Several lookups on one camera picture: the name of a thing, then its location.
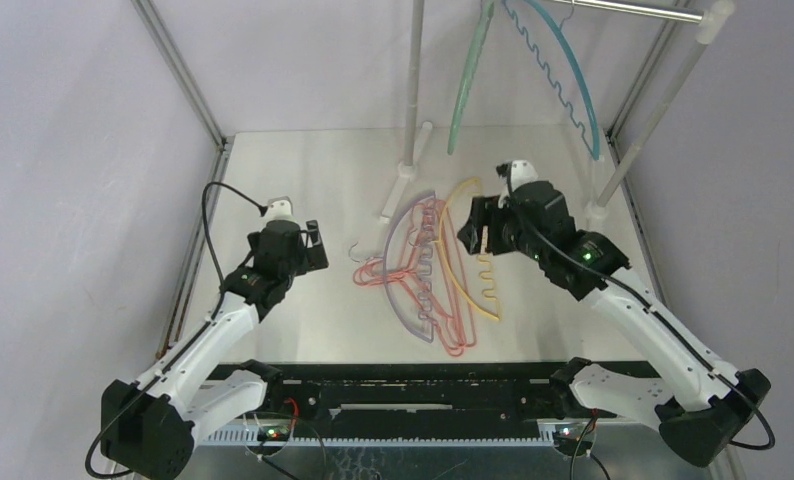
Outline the teal wavy hanger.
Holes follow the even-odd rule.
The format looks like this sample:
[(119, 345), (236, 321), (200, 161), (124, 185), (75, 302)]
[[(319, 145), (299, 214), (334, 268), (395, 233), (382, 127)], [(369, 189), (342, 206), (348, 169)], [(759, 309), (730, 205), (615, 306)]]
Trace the teal wavy hanger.
[[(553, 91), (563, 115), (578, 132), (588, 158), (601, 158), (601, 129), (591, 92), (580, 62), (570, 45), (562, 26), (539, 1), (503, 1), (502, 7), (532, 60), (544, 75)], [(563, 62), (554, 64), (550, 58), (549, 41), (541, 41), (539, 33), (553, 39)]]

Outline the green wavy hanger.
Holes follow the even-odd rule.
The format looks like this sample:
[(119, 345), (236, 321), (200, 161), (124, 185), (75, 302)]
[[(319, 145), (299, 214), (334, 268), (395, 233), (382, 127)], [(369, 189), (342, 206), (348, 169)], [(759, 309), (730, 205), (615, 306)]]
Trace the green wavy hanger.
[(474, 84), (482, 50), (494, 17), (495, 4), (495, 1), (480, 2), (480, 14), (471, 36), (452, 112), (447, 143), (448, 155), (453, 155), (456, 150), (459, 133), (463, 124), (463, 117), (470, 97), (470, 91)]

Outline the purple wavy hanger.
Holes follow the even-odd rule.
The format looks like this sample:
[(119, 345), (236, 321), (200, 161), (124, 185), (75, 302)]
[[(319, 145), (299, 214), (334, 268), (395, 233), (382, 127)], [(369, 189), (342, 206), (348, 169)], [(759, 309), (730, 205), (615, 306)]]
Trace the purple wavy hanger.
[(382, 289), (398, 323), (428, 344), (436, 339), (431, 283), (436, 236), (423, 216), (437, 218), (436, 201), (436, 193), (426, 190), (401, 207), (387, 226), (381, 251), (364, 261), (358, 259), (352, 277), (359, 287)]

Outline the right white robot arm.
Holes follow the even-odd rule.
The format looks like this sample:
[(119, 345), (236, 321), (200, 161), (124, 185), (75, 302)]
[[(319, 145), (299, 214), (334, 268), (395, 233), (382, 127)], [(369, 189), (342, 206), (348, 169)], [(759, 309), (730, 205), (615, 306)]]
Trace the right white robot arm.
[(682, 460), (706, 467), (761, 414), (769, 379), (738, 370), (697, 339), (609, 238), (576, 227), (550, 182), (473, 197), (457, 237), (471, 255), (520, 253), (536, 262), (552, 284), (609, 320), (658, 375), (633, 377), (574, 357), (550, 380), (560, 416), (588, 409), (634, 420)]

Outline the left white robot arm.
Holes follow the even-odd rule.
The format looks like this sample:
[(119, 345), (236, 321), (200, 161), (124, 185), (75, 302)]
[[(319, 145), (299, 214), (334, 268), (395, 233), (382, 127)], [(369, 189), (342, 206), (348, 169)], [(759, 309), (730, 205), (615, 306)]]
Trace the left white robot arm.
[(103, 478), (90, 460), (100, 453), (124, 474), (174, 479), (196, 448), (233, 419), (253, 411), (271, 417), (283, 409), (281, 371), (258, 360), (238, 364), (218, 385), (203, 384), (297, 277), (329, 262), (315, 220), (272, 219), (248, 242), (244, 261), (221, 282), (218, 302), (202, 324), (135, 380), (115, 380), (105, 389), (100, 431), (86, 455), (89, 475)]

